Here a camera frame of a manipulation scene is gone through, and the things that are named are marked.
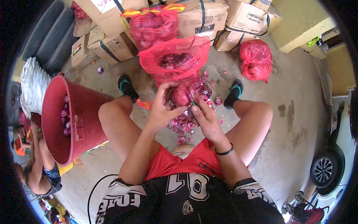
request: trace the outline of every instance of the bracelet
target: bracelet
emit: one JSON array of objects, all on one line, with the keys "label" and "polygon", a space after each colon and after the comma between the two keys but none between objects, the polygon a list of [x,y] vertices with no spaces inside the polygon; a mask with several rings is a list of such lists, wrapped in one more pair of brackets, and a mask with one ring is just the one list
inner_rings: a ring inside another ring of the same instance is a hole
[{"label": "bracelet", "polygon": [[229,151],[227,151],[227,152],[218,152],[218,151],[216,151],[216,148],[215,148],[215,153],[218,154],[219,156],[223,156],[223,155],[227,155],[227,154],[231,153],[231,151],[234,150],[234,145],[231,142],[230,142],[230,144],[231,144],[231,149]]}]

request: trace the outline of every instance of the white car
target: white car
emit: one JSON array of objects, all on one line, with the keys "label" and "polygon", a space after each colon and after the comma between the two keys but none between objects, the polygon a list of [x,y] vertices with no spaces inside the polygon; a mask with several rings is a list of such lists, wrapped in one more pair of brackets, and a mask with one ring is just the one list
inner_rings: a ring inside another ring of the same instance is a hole
[{"label": "white car", "polygon": [[310,200],[311,204],[316,208],[329,206],[321,223],[329,219],[344,194],[352,174],[356,149],[347,102],[339,107],[337,117],[337,128],[331,134],[328,147],[316,154],[310,171],[311,180],[317,187]]}]

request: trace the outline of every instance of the cart wheel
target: cart wheel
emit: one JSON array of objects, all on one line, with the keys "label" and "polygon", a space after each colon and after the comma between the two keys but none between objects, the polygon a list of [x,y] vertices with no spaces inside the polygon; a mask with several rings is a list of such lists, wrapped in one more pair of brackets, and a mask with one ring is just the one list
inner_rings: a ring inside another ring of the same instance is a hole
[{"label": "cart wheel", "polygon": [[295,195],[295,200],[299,201],[299,200],[301,200],[301,197],[299,195]]},{"label": "cart wheel", "polygon": [[287,209],[285,207],[282,207],[281,211],[283,214],[287,214]]},{"label": "cart wheel", "polygon": [[303,191],[299,191],[297,194],[298,194],[301,198],[303,198],[303,195],[305,195],[305,193],[303,193]]},{"label": "cart wheel", "polygon": [[290,211],[291,209],[292,209],[292,205],[286,204],[286,210],[287,210],[287,211]]}]

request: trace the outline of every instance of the black border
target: black border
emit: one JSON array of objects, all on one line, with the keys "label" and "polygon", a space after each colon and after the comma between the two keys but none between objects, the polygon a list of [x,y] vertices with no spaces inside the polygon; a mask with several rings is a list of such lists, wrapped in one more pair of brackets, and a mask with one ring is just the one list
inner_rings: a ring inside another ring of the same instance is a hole
[{"label": "black border", "polygon": [[[51,4],[52,1],[1,1],[1,214],[6,223],[40,223],[30,207],[19,184],[11,163],[8,134],[6,127],[5,97],[15,59],[23,47],[28,33],[33,29],[32,24]],[[345,38],[352,58],[356,83],[358,83],[358,8],[355,1],[322,0],[324,7],[336,20]],[[330,223],[354,223],[358,204],[357,198],[357,156],[353,167],[352,177],[341,203],[333,211],[334,217]]]}]

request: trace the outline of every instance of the black shoe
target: black shoe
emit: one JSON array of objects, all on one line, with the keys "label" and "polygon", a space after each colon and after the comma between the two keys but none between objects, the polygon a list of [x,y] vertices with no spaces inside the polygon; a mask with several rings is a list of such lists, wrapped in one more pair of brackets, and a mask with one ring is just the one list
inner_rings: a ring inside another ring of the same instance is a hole
[{"label": "black shoe", "polygon": [[119,77],[118,88],[123,93],[123,95],[129,96],[133,103],[135,103],[135,101],[139,98],[138,93],[132,86],[131,78],[126,73],[123,73]]},{"label": "black shoe", "polygon": [[231,84],[230,93],[224,101],[224,106],[227,109],[232,109],[234,102],[240,99],[243,91],[244,91],[244,85],[242,84],[241,80],[239,79],[235,80]]}]

